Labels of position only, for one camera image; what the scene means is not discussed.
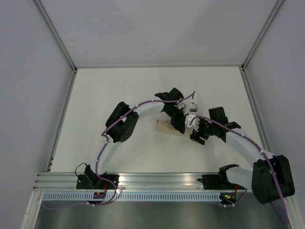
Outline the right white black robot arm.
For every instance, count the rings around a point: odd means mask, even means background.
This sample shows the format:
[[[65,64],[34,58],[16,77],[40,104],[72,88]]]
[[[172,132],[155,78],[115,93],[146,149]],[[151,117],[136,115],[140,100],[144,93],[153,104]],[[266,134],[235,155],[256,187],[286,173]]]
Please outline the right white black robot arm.
[[[209,109],[209,117],[187,115],[185,124],[193,132],[190,139],[204,145],[209,137],[220,138],[235,149],[251,166],[243,169],[238,164],[223,166],[218,171],[220,187],[233,185],[248,189],[255,198],[266,204],[295,194],[295,186],[288,158],[267,151],[253,141],[236,122],[229,122],[223,107]]]

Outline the beige cloth napkin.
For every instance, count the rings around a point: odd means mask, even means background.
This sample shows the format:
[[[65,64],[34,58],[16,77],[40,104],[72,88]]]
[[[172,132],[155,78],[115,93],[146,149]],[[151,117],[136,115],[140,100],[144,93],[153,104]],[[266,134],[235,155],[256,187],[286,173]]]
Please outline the beige cloth napkin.
[[[174,136],[181,136],[181,137],[189,137],[192,131],[190,129],[185,129],[184,134],[176,130],[174,127],[171,126],[169,122],[157,119],[156,123],[156,131],[168,134],[168,135],[174,135]]]

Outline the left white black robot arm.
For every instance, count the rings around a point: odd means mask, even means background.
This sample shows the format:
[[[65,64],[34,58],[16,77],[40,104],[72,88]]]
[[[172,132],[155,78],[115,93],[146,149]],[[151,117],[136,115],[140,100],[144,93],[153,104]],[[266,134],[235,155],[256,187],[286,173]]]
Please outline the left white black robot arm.
[[[118,147],[126,142],[133,134],[137,122],[149,115],[164,112],[170,117],[170,124],[180,133],[185,132],[185,117],[178,104],[189,99],[193,94],[184,97],[176,88],[170,92],[157,93],[151,99],[134,105],[120,102],[106,121],[106,129],[102,132],[105,143],[97,158],[86,165],[83,174],[78,176],[77,189],[102,189],[104,183],[113,182],[106,173],[109,162]]]

